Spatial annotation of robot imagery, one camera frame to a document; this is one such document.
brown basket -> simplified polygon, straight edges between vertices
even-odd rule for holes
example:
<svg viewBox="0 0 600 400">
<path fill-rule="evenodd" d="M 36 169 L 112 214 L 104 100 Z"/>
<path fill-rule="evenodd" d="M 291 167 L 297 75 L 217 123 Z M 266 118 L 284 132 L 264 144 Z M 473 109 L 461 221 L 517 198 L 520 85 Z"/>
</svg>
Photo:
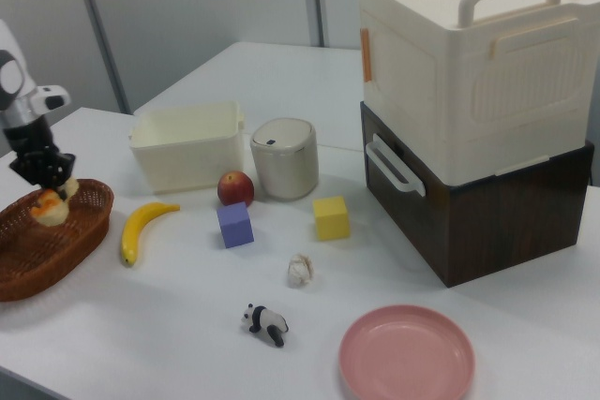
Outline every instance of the brown basket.
<svg viewBox="0 0 600 400">
<path fill-rule="evenodd" d="M 29 210 L 41 191 L 0 213 L 0 302 L 21 300 L 49 288 L 102 242 L 109 229 L 113 192 L 97 180 L 79 180 L 64 224 L 45 227 Z"/>
</svg>

toy panda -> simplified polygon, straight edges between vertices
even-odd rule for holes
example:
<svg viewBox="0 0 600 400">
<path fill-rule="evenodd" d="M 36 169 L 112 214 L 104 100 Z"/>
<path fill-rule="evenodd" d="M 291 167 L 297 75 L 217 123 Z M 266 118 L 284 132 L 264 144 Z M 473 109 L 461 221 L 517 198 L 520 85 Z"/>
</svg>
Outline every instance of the toy panda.
<svg viewBox="0 0 600 400">
<path fill-rule="evenodd" d="M 277 347 L 283 347 L 282 333 L 288 332 L 288 324 L 278 313 L 265 308 L 264 306 L 253 306 L 249 304 L 244 312 L 242 320 L 246 323 L 252 323 L 249 330 L 251 333 L 258 333 L 261 328 L 266 329 Z"/>
</svg>

apple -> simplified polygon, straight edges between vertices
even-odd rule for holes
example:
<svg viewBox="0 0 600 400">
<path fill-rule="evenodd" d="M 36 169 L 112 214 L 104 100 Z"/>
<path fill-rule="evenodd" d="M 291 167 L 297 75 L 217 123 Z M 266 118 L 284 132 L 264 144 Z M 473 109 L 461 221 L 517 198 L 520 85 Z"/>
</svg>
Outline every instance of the apple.
<svg viewBox="0 0 600 400">
<path fill-rule="evenodd" d="M 254 200 L 254 184 L 250 177 L 240 170 L 225 173 L 217 185 L 218 199 L 224 205 L 233 205 L 244 201 L 249 206 Z"/>
</svg>

crumpled paper ball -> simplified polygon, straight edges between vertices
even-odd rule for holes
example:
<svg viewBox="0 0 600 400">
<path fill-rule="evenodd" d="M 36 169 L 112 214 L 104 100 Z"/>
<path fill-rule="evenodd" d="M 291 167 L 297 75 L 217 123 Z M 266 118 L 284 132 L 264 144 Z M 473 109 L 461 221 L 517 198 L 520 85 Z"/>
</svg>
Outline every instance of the crumpled paper ball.
<svg viewBox="0 0 600 400">
<path fill-rule="evenodd" d="M 300 253 L 290 259 L 288 266 L 288 280 L 294 286 L 302 286 L 312 279 L 312 261 L 309 257 Z"/>
</svg>

toy block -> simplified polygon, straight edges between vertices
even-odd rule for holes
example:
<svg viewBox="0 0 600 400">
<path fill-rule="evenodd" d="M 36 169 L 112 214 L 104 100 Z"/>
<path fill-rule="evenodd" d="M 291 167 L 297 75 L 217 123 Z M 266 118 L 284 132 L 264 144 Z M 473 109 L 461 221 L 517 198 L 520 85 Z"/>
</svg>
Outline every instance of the toy block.
<svg viewBox="0 0 600 400">
<path fill-rule="evenodd" d="M 317 236 L 321 241 L 350 236 L 350 220 L 343 197 L 316 199 L 312 202 L 312 208 Z"/>
<path fill-rule="evenodd" d="M 244 202 L 219 208 L 217 217 L 227 248 L 254 242 L 252 224 Z"/>
</svg>

